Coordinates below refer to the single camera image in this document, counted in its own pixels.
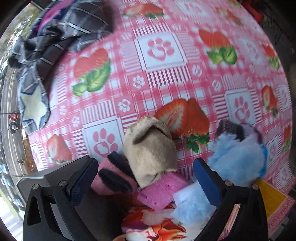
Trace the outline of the light blue fluffy sock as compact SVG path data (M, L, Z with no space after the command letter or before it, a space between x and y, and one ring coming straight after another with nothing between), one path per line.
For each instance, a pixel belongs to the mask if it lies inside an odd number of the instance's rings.
M222 133L213 145L213 155L208 166L225 181L236 186L247 187L265 173L266 149L251 134L239 141L236 135ZM200 179L173 195L176 205L171 216L181 225L203 227L211 218L216 207L211 205L204 193Z

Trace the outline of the dark striped fluffy sock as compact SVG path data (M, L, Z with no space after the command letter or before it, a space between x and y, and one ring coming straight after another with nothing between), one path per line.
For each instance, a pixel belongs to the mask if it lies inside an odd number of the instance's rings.
M236 124L228 119L223 119L219 121L215 133L215 139L223 133L233 134L236 136L235 139L240 141L243 141L249 135L255 135L259 144L262 144L263 142L261 133L255 127L247 123Z

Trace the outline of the beige sock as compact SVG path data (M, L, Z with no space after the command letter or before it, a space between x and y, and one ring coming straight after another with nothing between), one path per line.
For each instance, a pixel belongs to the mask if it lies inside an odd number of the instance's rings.
M178 169L171 133L162 121L153 116L144 116L127 129L123 151L140 188Z

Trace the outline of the white open storage box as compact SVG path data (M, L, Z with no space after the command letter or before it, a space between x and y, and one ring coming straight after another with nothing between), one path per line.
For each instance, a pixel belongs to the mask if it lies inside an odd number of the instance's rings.
M77 160L61 166L46 169L22 178L18 182L26 202L33 184L43 187L55 186L59 179L69 177L82 164ZM121 234L121 222L127 212L127 198L130 194L98 195L91 186L75 210L96 240L113 240Z

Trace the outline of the pink printed card box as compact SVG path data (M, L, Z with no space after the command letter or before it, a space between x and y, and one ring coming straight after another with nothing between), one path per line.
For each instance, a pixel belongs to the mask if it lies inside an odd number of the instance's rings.
M267 215L268 237L275 240L273 236L280 233L283 230L283 225L288 222L288 213L295 204L295 200L262 179L257 179L253 183L260 188L263 197Z

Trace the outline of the pink sponge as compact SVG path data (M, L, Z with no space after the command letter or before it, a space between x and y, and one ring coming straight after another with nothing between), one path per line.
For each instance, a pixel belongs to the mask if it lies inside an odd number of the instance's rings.
M161 211L173 201L173 194L187 185L183 176L177 172L168 172L160 180L140 190L137 199L147 207Z

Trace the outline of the pink strawberry tablecloth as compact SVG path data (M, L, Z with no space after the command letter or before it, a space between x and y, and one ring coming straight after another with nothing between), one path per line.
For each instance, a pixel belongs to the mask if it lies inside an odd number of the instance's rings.
M121 152L125 131L158 114L177 138L178 171L211 155L218 123L248 123L263 137L264 180L284 193L292 104L270 37L237 1L111 1L114 32L67 53L53 76L51 116L29 135L38 170Z

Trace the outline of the grey plaid star blanket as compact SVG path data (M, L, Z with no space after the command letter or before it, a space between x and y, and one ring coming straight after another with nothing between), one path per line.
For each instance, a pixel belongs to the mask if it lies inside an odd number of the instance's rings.
M45 81L67 51L78 52L112 32L106 1L54 1L19 38L8 63L18 69L18 109L26 134L42 129L50 117Z

